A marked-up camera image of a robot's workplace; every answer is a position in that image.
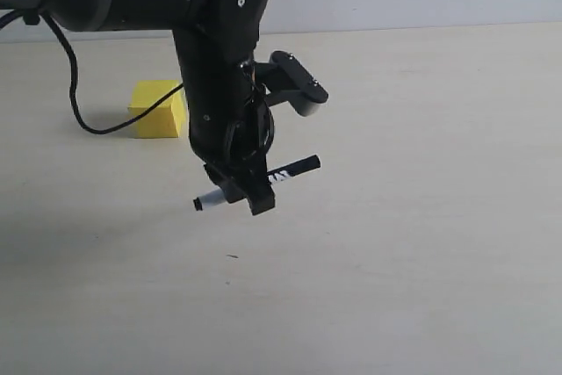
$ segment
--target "robotic arm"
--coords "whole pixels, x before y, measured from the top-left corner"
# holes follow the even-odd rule
[[[246,199],[257,215],[275,207],[275,182],[320,167],[318,157],[311,157],[268,171],[275,135],[270,108],[288,102],[308,116],[328,101],[291,54],[275,52],[269,63],[254,60],[267,2],[0,0],[0,9],[34,11],[74,32],[171,30],[190,112],[191,147],[219,187],[196,199],[195,206]]]

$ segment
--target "marker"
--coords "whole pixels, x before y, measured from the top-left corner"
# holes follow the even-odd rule
[[[308,157],[299,162],[294,162],[288,166],[282,167],[280,169],[273,170],[267,174],[267,178],[271,185],[280,184],[281,182],[286,182],[297,176],[304,175],[309,171],[319,169],[321,167],[320,158],[317,155]],[[227,199],[221,189],[209,192],[202,197],[199,197],[193,201],[195,209],[197,211],[208,210],[209,208],[214,208],[215,206],[220,206],[225,204]]]

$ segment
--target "yellow foam cube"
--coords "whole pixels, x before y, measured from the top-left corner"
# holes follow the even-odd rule
[[[139,81],[129,105],[132,117],[139,116],[151,105],[179,85],[179,81]],[[179,138],[187,121],[184,90],[159,105],[147,117],[135,124],[138,138]]]

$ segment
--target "black cable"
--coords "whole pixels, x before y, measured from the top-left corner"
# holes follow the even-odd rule
[[[12,11],[8,12],[0,18],[0,30],[3,30],[5,26],[11,24],[18,18],[22,18],[25,15],[25,11]]]
[[[51,29],[57,40],[59,40],[62,48],[64,49],[65,53],[68,56],[68,62],[70,63],[70,89],[69,89],[70,105],[72,107],[72,112],[74,113],[76,120],[78,121],[78,125],[80,125],[80,127],[86,132],[93,133],[94,135],[107,135],[108,133],[114,133],[120,131],[121,129],[124,129],[138,122],[139,120],[146,118],[151,112],[153,112],[156,108],[158,108],[158,106],[160,106],[166,100],[171,98],[174,94],[179,92],[184,87],[183,84],[178,85],[174,90],[170,91],[164,97],[160,98],[156,103],[148,107],[146,111],[141,113],[139,116],[136,116],[128,120],[127,122],[123,122],[120,125],[109,127],[107,129],[95,129],[89,126],[88,124],[86,124],[86,122],[82,117],[82,114],[80,113],[78,102],[76,101],[76,89],[78,87],[78,60],[76,59],[76,54],[72,46],[70,46],[70,43],[68,42],[68,39],[64,35],[64,32],[62,32],[61,28],[54,22],[51,16],[47,12],[42,12],[41,17],[48,25],[48,27]]]

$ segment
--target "table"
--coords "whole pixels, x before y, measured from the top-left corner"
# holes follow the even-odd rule
[[[54,43],[0,45],[2,374],[562,372],[562,25],[264,37],[331,93],[275,109],[278,208],[196,213],[181,140],[81,132]],[[86,119],[177,78],[76,42]]]

